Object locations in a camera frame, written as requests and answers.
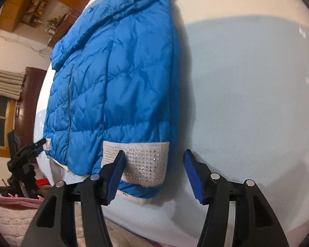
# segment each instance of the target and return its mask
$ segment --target jacket zipper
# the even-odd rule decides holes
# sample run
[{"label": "jacket zipper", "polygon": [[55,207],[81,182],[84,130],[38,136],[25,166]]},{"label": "jacket zipper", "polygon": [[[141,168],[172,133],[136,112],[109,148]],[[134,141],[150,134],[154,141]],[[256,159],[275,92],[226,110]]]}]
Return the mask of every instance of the jacket zipper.
[{"label": "jacket zipper", "polygon": [[71,85],[71,80],[72,80],[72,72],[73,68],[71,69],[70,73],[70,80],[69,80],[69,85],[68,85],[68,113],[69,113],[69,132],[68,132],[68,143],[67,143],[67,155],[66,155],[66,166],[68,166],[68,150],[69,150],[69,144],[70,144],[70,133],[71,133],[71,96],[70,96],[70,85]]}]

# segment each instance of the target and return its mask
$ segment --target window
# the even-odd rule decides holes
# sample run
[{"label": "window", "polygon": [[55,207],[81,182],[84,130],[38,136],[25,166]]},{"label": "window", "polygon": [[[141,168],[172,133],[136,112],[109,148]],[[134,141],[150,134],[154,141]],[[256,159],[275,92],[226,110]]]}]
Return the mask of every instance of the window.
[{"label": "window", "polygon": [[10,157],[7,133],[13,127],[14,99],[0,96],[0,157]]}]

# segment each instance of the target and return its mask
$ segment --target white elastic hem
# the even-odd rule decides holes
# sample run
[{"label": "white elastic hem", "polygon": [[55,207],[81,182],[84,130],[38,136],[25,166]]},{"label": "white elastic hem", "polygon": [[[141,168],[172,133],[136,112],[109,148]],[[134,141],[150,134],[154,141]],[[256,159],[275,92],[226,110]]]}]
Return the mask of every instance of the white elastic hem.
[{"label": "white elastic hem", "polygon": [[136,204],[141,204],[141,205],[144,205],[144,204],[149,204],[151,202],[151,199],[144,199],[144,198],[139,198],[139,197],[134,197],[132,195],[129,195],[121,190],[117,190],[117,196],[123,198],[123,199],[127,199],[133,203],[136,203]]}]

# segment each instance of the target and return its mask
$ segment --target blue puffer jacket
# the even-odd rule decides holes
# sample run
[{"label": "blue puffer jacket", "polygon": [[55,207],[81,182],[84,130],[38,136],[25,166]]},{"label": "blue puffer jacket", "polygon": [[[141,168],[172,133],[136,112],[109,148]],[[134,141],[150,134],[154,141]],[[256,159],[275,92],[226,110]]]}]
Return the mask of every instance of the blue puffer jacket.
[{"label": "blue puffer jacket", "polygon": [[92,6],[55,45],[52,67],[46,154],[88,175],[124,149],[119,189],[155,196],[177,140],[179,46],[170,0]]}]

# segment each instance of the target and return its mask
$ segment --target pink blanket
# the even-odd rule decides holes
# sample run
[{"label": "pink blanket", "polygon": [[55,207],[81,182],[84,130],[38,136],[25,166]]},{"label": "pink blanket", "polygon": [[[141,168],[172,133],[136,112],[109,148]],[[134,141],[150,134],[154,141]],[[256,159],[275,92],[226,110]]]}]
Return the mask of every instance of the pink blanket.
[{"label": "pink blanket", "polygon": [[[26,230],[32,221],[37,209],[43,200],[28,198],[7,198],[0,196],[0,233],[12,247],[18,247],[23,241]],[[79,246],[86,246],[82,229],[81,209],[76,207],[76,232]],[[172,247],[153,241],[146,241],[134,235],[116,224],[106,220],[114,246],[125,246],[128,242],[132,247],[152,246],[152,247]]]}]

